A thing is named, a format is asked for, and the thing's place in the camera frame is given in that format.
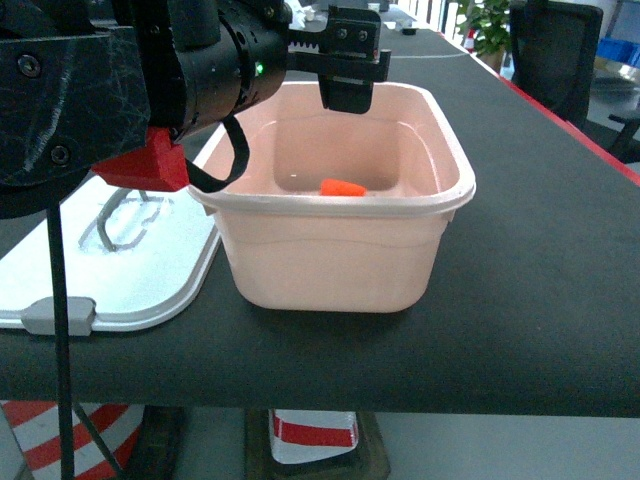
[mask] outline black chair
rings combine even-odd
[[[624,125],[613,144],[608,148],[609,153],[626,163],[624,154],[627,152],[633,136],[640,129],[640,108],[612,113],[609,115],[609,119]]]
[[[602,10],[590,5],[510,5],[513,82],[560,118],[584,127]]]

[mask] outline red table edge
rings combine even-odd
[[[577,127],[575,127],[572,123],[562,120],[555,113],[547,109],[536,99],[523,92],[520,88],[518,88],[511,81],[507,80],[504,77],[499,77],[502,83],[507,85],[511,90],[516,92],[522,98],[524,98],[527,102],[529,102],[533,107],[535,107],[539,112],[541,112],[545,117],[551,120],[553,123],[562,128],[565,132],[571,135],[573,138],[582,143],[585,147],[591,150],[593,153],[598,155],[604,162],[612,166],[619,173],[627,177],[636,185],[640,186],[640,174],[634,172],[629,167],[627,167],[624,163],[620,162],[616,157],[607,152],[600,145],[595,143],[589,137],[587,137],[583,132],[581,132]]]

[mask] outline gray clip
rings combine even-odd
[[[91,325],[96,318],[96,302],[87,297],[69,297],[69,335],[91,335]],[[27,332],[34,335],[54,335],[53,297],[42,298],[25,308],[21,315]]]

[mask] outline potted plant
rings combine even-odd
[[[473,48],[478,58],[496,72],[500,71],[505,52],[511,51],[509,36],[509,0],[461,0],[458,14],[466,20],[458,24],[466,36],[470,30],[476,32]]]

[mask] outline orange object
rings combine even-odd
[[[364,197],[367,189],[357,183],[325,178],[320,184],[320,195],[332,197]]]

